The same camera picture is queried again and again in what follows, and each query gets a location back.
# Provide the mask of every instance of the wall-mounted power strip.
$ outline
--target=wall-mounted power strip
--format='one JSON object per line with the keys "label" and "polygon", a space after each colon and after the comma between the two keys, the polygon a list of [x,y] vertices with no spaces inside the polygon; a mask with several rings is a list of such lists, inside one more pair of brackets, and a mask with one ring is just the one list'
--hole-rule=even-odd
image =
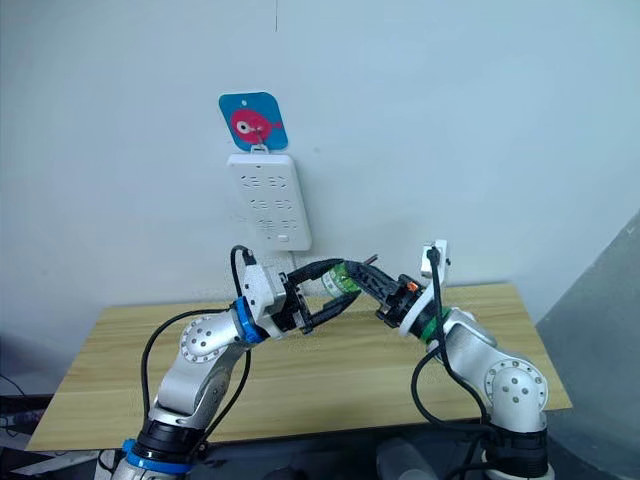
{"label": "wall-mounted power strip", "polygon": [[308,250],[311,232],[291,157],[233,154],[227,165],[258,238],[273,250]]}

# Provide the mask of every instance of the cartoon fish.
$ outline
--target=cartoon fish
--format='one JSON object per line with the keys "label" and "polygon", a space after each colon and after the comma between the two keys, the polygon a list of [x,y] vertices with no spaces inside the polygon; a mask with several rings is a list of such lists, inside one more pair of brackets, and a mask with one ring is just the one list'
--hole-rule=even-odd
{"label": "cartoon fish", "polygon": [[282,123],[271,123],[255,110],[241,108],[231,115],[231,128],[241,140],[256,145],[264,143],[274,128],[282,128]]}

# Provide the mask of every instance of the electrical cord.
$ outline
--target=electrical cord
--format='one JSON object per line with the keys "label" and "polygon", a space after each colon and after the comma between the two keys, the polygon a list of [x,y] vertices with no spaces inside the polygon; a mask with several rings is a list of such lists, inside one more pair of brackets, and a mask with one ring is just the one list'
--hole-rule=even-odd
{"label": "electrical cord", "polygon": [[[13,380],[11,380],[9,377],[7,377],[6,375],[2,375],[0,374],[0,378],[2,378],[3,380],[9,382],[11,385],[13,385],[14,387],[16,387],[16,389],[18,390],[18,392],[20,392],[20,395],[22,395],[24,398],[27,399],[27,403],[28,404],[28,400],[29,400],[29,396],[24,393],[24,390],[22,390],[22,388],[20,388],[20,385],[18,385],[16,382],[14,382]],[[5,426],[2,426],[0,428],[4,428],[4,431],[7,432],[7,435],[9,435],[11,438],[15,438],[18,436],[18,432],[12,432],[9,429],[9,420],[6,417],[0,417],[0,419],[4,420],[5,422]]]}
{"label": "electrical cord", "polygon": [[[236,254],[238,251],[242,252],[242,257],[244,259],[245,265],[254,265],[256,261],[255,261],[255,258],[253,258],[253,254],[251,253],[251,250],[249,250],[244,245],[235,245],[231,249],[230,259],[231,259],[231,274],[233,276],[233,284],[236,289],[236,294],[238,295],[238,297],[241,297],[242,289],[240,288],[240,279],[238,277],[238,268],[236,265]],[[156,330],[151,334],[151,336],[149,337],[149,340],[147,341],[147,344],[145,345],[144,351],[142,352],[142,358],[140,361],[140,381],[142,384],[142,406],[144,410],[143,428],[144,428],[144,422],[149,416],[149,410],[150,410],[149,373],[148,373],[147,367],[149,363],[149,354],[151,353],[151,348],[153,347],[153,344],[155,343],[156,339],[169,326],[173,325],[179,320],[182,320],[183,318],[191,317],[194,315],[216,314],[216,313],[222,313],[225,311],[226,310],[224,309],[205,308],[201,310],[191,310],[189,312],[183,312],[164,322],[162,325],[156,328]],[[207,429],[204,431],[202,436],[195,443],[194,447],[191,449],[191,452],[189,454],[190,456],[193,456],[197,453],[198,449],[200,448],[200,445],[206,442],[207,438],[209,438],[209,435],[211,435],[211,433],[220,424],[220,422],[222,422],[222,420],[227,415],[227,413],[229,413],[229,410],[231,410],[231,407],[233,407],[233,405],[236,403],[236,400],[238,400],[238,397],[240,397],[240,394],[242,393],[242,390],[244,389],[244,386],[247,383],[247,378],[249,377],[250,369],[251,369],[251,350],[247,350],[245,354],[244,371],[242,372],[242,378],[240,379],[240,383],[238,384],[236,391],[234,392],[233,396],[231,397],[227,405],[225,405],[222,412],[220,412],[220,414],[216,417],[216,419],[211,423],[211,425],[207,427]]]}
{"label": "electrical cord", "polygon": [[449,356],[447,354],[447,346],[444,336],[444,320],[442,318],[442,296],[440,291],[440,275],[438,273],[439,256],[440,252],[435,247],[432,247],[427,252],[427,258],[429,259],[429,263],[431,264],[431,271],[433,272],[433,302],[436,307],[436,338],[438,340],[438,345],[440,346],[440,358],[442,359],[444,368],[449,376],[458,385],[464,388],[476,401],[476,404],[480,409],[481,423],[489,423],[487,407],[484,406],[480,395],[466,382],[464,382],[456,372],[453,371],[453,369],[451,368],[451,364],[449,363]]}
{"label": "electrical cord", "polygon": [[14,387],[16,387],[18,389],[18,391],[20,392],[20,395],[22,395],[25,398],[29,398],[29,396],[24,393],[24,390],[22,390],[20,388],[20,385],[18,385],[16,382],[14,382],[13,380],[11,380],[9,377],[0,374],[0,378],[2,378],[3,380],[6,380],[7,382],[9,382],[11,385],[13,385]]}
{"label": "electrical cord", "polygon": [[150,406],[149,406],[149,374],[148,374],[148,371],[147,371],[147,364],[149,363],[149,353],[151,353],[151,348],[153,347],[153,344],[155,343],[156,339],[168,327],[170,327],[171,325],[173,325],[177,321],[182,320],[183,318],[192,317],[194,315],[209,315],[209,314],[213,314],[213,313],[222,313],[222,312],[225,312],[225,311],[226,310],[219,309],[219,308],[203,308],[201,310],[191,310],[189,312],[183,312],[183,313],[181,313],[179,315],[176,315],[175,317],[170,318],[166,322],[164,322],[162,325],[160,325],[158,328],[156,328],[155,331],[151,334],[151,336],[149,337],[149,340],[147,341],[147,344],[144,347],[144,351],[142,352],[142,359],[140,360],[140,380],[141,380],[141,383],[142,383],[142,407],[143,407],[143,410],[144,410],[144,417],[143,417],[144,420],[143,420],[143,422],[146,421],[147,417],[149,416],[149,410],[150,410]]}
{"label": "electrical cord", "polygon": [[9,435],[11,438],[16,438],[18,436],[18,432],[12,432],[11,430],[9,430],[9,420],[7,420],[5,417],[0,417],[0,420],[4,420],[5,425],[1,428],[4,428],[4,431],[7,432],[7,435]]}
{"label": "electrical cord", "polygon": [[249,378],[250,370],[251,370],[251,350],[247,350],[247,353],[245,353],[245,357],[244,357],[244,370],[242,371],[242,378],[240,379],[240,383],[238,384],[236,391],[233,393],[233,396],[231,397],[229,402],[225,405],[222,412],[220,412],[220,414],[216,417],[216,419],[211,423],[211,425],[207,427],[205,432],[198,439],[194,447],[189,452],[189,456],[192,457],[196,453],[198,453],[200,445],[204,444],[207,441],[207,438],[209,438],[209,436],[218,427],[218,425],[220,425],[220,422],[222,422],[222,420],[227,415],[227,413],[229,413],[229,411],[231,410],[231,407],[233,407],[233,405],[236,403],[236,400],[238,400],[238,397],[242,393],[242,390],[244,389],[244,385],[247,383],[247,378]]}
{"label": "electrical cord", "polygon": [[[254,265],[256,261],[253,258],[253,254],[251,253],[251,250],[249,250],[244,245],[235,245],[231,249],[230,260],[231,260],[231,274],[233,276],[233,284],[236,288],[236,295],[238,297],[242,297],[242,289],[240,287],[240,279],[238,277],[238,267],[236,265],[236,256],[237,256],[237,252],[239,251],[242,252],[242,257],[245,262],[245,265]],[[240,397],[240,394],[242,393],[242,390],[244,389],[244,386],[247,383],[250,370],[251,370],[251,350],[247,350],[244,357],[244,370],[242,371],[242,377],[240,378],[240,383],[238,383],[238,387],[236,388],[236,391],[233,393],[233,396],[231,397],[229,402],[225,405],[224,409],[222,409],[220,414],[218,414],[216,419],[211,423],[211,425],[207,427],[207,429],[204,431],[202,436],[195,443],[195,445],[189,452],[190,457],[193,457],[196,453],[198,453],[200,446],[206,443],[207,438],[209,438],[209,436],[218,427],[218,425],[220,425],[220,422],[224,420],[224,417],[226,417],[226,415],[229,413],[229,411],[231,410],[231,407],[233,407],[233,405],[236,403],[236,400],[238,400],[238,397]]]}
{"label": "electrical cord", "polygon": [[[449,362],[449,356],[447,354],[446,347],[446,339],[444,335],[444,320],[442,317],[442,295],[440,289],[440,278],[438,274],[438,264],[439,264],[439,255],[438,250],[433,247],[431,250],[427,252],[427,258],[431,264],[431,271],[433,272],[433,299],[436,311],[436,339],[438,340],[438,346],[431,350],[424,358],[422,358],[418,364],[416,365],[413,375],[411,376],[411,396],[413,398],[413,402],[416,405],[418,411],[425,417],[431,424],[453,431],[465,432],[465,433],[475,433],[475,437],[471,441],[471,445],[469,446],[469,450],[467,451],[467,455],[465,456],[464,462],[461,467],[458,467],[451,472],[449,472],[446,476],[447,480],[454,478],[455,476],[459,476],[461,480],[464,480],[466,476],[466,472],[470,470],[479,470],[484,468],[490,468],[488,464],[472,464],[473,456],[475,454],[475,450],[478,446],[480,440],[484,437],[496,437],[497,431],[487,425],[489,422],[489,416],[487,414],[487,409],[480,398],[480,395],[469,385],[466,384],[451,368],[451,364]],[[424,406],[422,401],[420,400],[420,396],[418,394],[418,379],[420,377],[420,373],[424,369],[424,367],[431,361],[436,355],[440,355],[442,363],[445,367],[447,374],[462,388],[464,388],[475,400],[478,408],[480,409],[480,425],[462,425],[457,424],[450,421],[442,420],[435,415],[433,415],[427,408]]]}
{"label": "electrical cord", "polygon": [[[430,423],[436,425],[439,428],[454,430],[465,433],[475,433],[482,435],[496,435],[496,430],[489,425],[483,425],[482,423],[486,423],[488,420],[487,409],[482,403],[482,399],[478,395],[478,393],[473,390],[470,386],[468,386],[465,382],[460,379],[460,377],[453,371],[451,365],[449,363],[449,357],[447,355],[447,347],[444,335],[444,320],[442,318],[442,297],[440,291],[440,278],[438,274],[438,264],[439,264],[439,255],[440,252],[433,247],[431,250],[427,252],[427,258],[431,263],[431,271],[433,274],[433,301],[435,304],[436,310],[436,339],[438,340],[438,346],[434,348],[431,352],[429,352],[422,360],[418,362],[416,368],[413,370],[413,375],[411,376],[411,397],[413,398],[413,402],[416,405],[418,411],[425,417]],[[454,422],[449,422],[445,420],[441,420],[440,418],[433,415],[427,408],[424,406],[422,401],[420,400],[420,396],[418,394],[418,379],[420,377],[420,373],[425,365],[436,355],[440,354],[440,358],[442,359],[442,363],[444,364],[445,370],[447,374],[462,388],[464,388],[467,392],[471,394],[474,398],[478,407],[480,408],[481,413],[481,424],[480,425],[463,425],[457,424]]]}
{"label": "electrical cord", "polygon": [[109,472],[111,475],[113,475],[114,473],[116,473],[116,469],[114,467],[109,467],[107,466],[106,463],[104,463],[104,461],[102,460],[102,454],[105,452],[106,450],[100,450],[98,452],[98,465],[100,465],[100,468],[102,468],[103,470],[106,470],[107,472]]}

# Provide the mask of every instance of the green bottle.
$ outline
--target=green bottle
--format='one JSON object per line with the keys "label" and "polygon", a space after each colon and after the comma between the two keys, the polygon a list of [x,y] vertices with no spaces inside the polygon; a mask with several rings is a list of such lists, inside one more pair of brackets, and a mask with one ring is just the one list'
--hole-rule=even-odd
{"label": "green bottle", "polygon": [[332,297],[341,297],[345,293],[359,292],[360,288],[356,285],[349,274],[347,267],[343,263],[339,263],[322,276],[322,284]]}

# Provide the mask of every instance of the blue sticker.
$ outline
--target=blue sticker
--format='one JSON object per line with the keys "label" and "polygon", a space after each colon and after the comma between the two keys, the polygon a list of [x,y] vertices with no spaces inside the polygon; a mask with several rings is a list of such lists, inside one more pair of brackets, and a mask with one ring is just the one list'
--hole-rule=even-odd
{"label": "blue sticker", "polygon": [[283,150],[289,143],[278,102],[266,92],[222,95],[220,110],[238,148],[251,151],[252,145]]}

